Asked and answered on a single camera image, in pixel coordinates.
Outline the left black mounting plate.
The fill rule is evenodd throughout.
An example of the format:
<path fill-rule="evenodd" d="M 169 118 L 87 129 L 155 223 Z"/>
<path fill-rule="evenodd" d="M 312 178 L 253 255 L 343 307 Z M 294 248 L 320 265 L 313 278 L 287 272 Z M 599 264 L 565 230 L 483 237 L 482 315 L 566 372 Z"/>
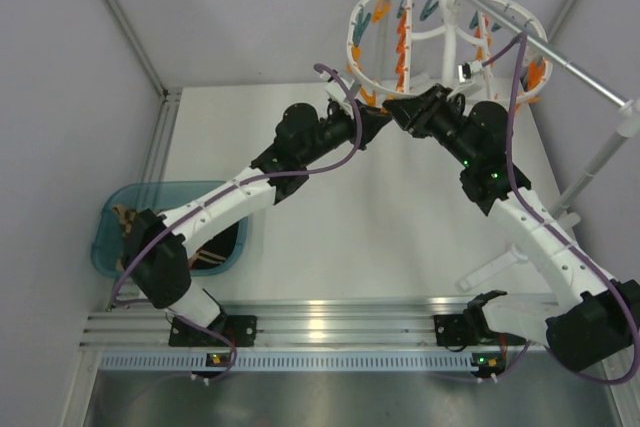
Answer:
<path fill-rule="evenodd" d="M 236 347 L 253 347 L 257 332 L 257 317 L 252 315 L 227 315 L 213 328 Z M 168 345 L 170 347 L 226 347 L 226 344 L 209 334 L 189 326 L 182 320 L 173 319 Z"/>

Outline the white round clip hanger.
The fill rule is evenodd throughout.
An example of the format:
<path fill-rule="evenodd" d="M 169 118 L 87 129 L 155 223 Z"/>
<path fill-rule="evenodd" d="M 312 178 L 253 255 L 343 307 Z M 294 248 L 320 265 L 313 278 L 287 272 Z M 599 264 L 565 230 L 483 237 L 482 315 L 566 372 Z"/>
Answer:
<path fill-rule="evenodd" d="M 458 66 L 481 60 L 487 89 L 467 98 L 505 105 L 513 56 L 495 56 L 508 41 L 500 21 L 463 0 L 360 0 L 349 20 L 346 70 L 376 93 L 379 107 L 435 83 L 454 89 Z"/>

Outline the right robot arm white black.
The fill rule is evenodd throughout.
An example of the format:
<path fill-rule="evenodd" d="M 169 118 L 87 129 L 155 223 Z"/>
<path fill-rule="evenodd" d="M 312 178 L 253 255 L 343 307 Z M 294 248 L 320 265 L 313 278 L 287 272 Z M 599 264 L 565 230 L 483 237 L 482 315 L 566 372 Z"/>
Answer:
<path fill-rule="evenodd" d="M 478 295 L 464 311 L 473 340 L 486 344 L 511 334 L 544 346 L 572 372 L 639 346 L 638 283 L 606 273 L 547 212 L 513 163 L 514 118 L 504 107 L 481 101 L 465 114 L 463 95 L 439 84 L 383 106 L 403 131 L 435 139 L 462 164 L 467 198 L 503 230 L 555 296 L 545 305 L 499 290 Z"/>

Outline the brown checkered sock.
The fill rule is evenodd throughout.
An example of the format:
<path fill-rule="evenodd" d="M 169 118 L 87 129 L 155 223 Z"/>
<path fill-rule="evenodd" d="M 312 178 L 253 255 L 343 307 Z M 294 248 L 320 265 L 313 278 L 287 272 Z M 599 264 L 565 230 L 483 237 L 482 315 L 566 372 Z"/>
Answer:
<path fill-rule="evenodd" d="M 120 229 L 121 232 L 121 252 L 119 254 L 119 257 L 116 261 L 116 271 L 118 273 L 122 273 L 125 270 L 125 265 L 124 265 L 124 247 L 126 244 L 126 241 L 128 239 L 128 237 L 131 234 L 132 228 L 133 228 L 133 223 L 134 220 L 138 214 L 138 211 L 133 209 L 133 208 L 129 208 L 123 204 L 116 204 L 114 206 L 111 207 L 111 211 L 116 215 L 117 217 L 117 223 L 118 223 L 118 227 Z"/>

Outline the teal plastic basket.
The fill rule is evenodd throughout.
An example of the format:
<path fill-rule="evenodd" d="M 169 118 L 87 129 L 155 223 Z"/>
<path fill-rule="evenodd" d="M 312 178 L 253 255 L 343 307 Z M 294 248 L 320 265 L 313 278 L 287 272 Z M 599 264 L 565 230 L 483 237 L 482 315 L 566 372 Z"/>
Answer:
<path fill-rule="evenodd" d="M 121 232 L 117 217 L 111 211 L 112 206 L 123 204 L 138 212 L 150 209 L 159 213 L 179 207 L 221 185 L 220 181 L 171 181 L 137 183 L 120 188 L 108 198 L 101 211 L 97 233 L 91 247 L 91 262 L 94 268 L 105 277 L 117 279 L 121 275 L 116 271 L 116 261 L 122 246 Z M 220 270 L 190 269 L 193 276 L 222 274 L 240 258 L 246 244 L 248 220 L 244 218 L 236 223 L 239 224 L 236 247 L 222 268 Z"/>

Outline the white rack base foot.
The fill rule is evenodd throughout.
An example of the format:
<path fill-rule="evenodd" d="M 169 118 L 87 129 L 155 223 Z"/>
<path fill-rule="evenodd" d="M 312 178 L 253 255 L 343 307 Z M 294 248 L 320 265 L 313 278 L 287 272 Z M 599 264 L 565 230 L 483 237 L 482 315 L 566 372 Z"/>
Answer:
<path fill-rule="evenodd" d="M 461 277 L 455 286 L 461 292 L 469 292 L 503 270 L 516 265 L 524 265 L 528 261 L 528 256 L 516 244 L 511 243 L 503 254 Z"/>

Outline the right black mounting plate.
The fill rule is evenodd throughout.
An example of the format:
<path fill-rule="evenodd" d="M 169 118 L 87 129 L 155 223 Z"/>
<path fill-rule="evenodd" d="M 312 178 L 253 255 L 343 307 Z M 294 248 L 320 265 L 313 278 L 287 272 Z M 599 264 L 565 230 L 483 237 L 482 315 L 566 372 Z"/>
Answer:
<path fill-rule="evenodd" d="M 475 331 L 462 314 L 434 315 L 433 322 L 439 347 L 461 352 L 479 344 Z"/>

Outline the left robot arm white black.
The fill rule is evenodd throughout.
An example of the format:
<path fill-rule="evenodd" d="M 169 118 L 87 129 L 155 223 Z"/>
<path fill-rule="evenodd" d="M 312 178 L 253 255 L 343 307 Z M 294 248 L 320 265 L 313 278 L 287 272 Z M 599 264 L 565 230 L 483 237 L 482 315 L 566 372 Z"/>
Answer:
<path fill-rule="evenodd" d="M 345 143 L 365 149 L 391 120 L 377 108 L 356 107 L 350 115 L 332 101 L 321 118 L 313 106 L 294 104 L 277 124 L 273 143 L 234 179 L 177 208 L 138 212 L 125 237 L 123 264 L 151 305 L 190 321 L 201 342 L 220 341 L 226 314 L 192 279 L 190 260 L 238 221 L 292 196 L 309 179 L 310 164 Z"/>

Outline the black mounting plate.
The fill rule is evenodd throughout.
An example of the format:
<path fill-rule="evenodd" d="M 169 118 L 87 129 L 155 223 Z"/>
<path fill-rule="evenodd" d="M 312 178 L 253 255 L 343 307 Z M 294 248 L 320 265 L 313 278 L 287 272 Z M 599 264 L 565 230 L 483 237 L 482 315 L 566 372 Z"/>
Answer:
<path fill-rule="evenodd" d="M 475 331 L 462 314 L 434 315 L 433 322 L 439 347 L 461 352 L 479 344 Z"/>
<path fill-rule="evenodd" d="M 227 315 L 213 328 L 236 347 L 253 347 L 257 332 L 257 317 L 252 315 Z M 182 320 L 173 319 L 168 345 L 170 347 L 226 347 L 226 344 L 209 334 L 189 326 Z"/>

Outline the black striped sock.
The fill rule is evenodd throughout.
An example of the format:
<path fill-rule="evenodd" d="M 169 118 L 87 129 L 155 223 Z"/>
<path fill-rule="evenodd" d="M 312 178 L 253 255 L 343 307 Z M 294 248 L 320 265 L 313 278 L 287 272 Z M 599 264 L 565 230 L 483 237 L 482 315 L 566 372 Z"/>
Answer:
<path fill-rule="evenodd" d="M 220 270 L 233 253 L 238 239 L 239 224 L 236 223 L 207 241 L 189 259 L 191 270 Z"/>

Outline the orange clothes peg left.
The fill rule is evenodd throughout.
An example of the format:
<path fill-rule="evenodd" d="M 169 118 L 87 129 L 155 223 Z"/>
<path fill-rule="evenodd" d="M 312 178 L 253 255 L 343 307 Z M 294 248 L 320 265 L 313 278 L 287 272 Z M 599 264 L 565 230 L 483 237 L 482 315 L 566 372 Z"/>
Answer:
<path fill-rule="evenodd" d="M 360 89 L 360 96 L 362 99 L 370 106 L 376 105 L 376 93 L 372 92 L 369 94 L 364 88 Z"/>

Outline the aluminium rail frame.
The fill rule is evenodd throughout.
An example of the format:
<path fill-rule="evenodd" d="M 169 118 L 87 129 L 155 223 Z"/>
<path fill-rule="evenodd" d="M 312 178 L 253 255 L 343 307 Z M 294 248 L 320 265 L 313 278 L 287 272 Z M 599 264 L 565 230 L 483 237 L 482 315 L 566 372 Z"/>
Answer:
<path fill-rule="evenodd" d="M 325 111 L 320 84 L 183 88 L 164 154 L 165 181 L 227 181 L 273 140 L 285 108 Z M 541 200 L 559 197 L 533 111 L 515 123 L 516 165 Z M 461 166 L 434 140 L 412 139 L 393 123 L 345 166 L 313 176 L 291 198 L 249 219 L 236 264 L 196 281 L 230 314 L 257 317 L 257 348 L 435 346 L 433 314 L 461 311 L 478 293 L 554 302 L 536 269 L 511 266 L 461 294 L 456 282 L 507 250 L 507 237 L 468 201 Z M 168 315 L 150 306 L 91 313 L 89 348 L 168 344 Z"/>

